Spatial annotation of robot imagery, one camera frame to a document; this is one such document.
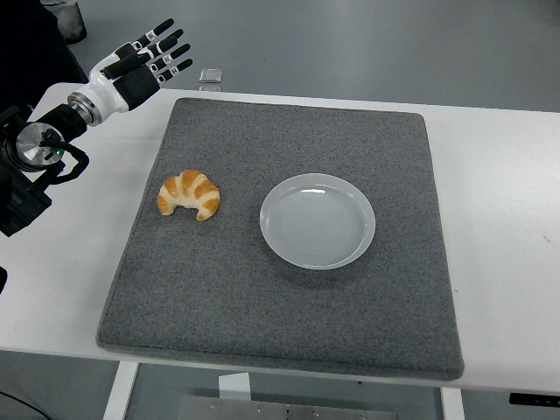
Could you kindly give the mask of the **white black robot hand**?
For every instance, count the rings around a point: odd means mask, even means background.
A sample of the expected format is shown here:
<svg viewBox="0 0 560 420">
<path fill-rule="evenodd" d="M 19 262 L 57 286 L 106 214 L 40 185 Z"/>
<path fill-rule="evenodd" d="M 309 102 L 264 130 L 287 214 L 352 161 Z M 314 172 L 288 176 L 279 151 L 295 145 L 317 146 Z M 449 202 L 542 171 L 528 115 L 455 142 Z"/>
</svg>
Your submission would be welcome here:
<svg viewBox="0 0 560 420">
<path fill-rule="evenodd" d="M 118 47 L 90 71 L 88 83 L 68 96 L 68 104 L 87 125 L 96 126 L 114 113 L 136 109 L 161 86 L 192 65 L 191 46 L 169 18 L 138 39 Z"/>
</svg>

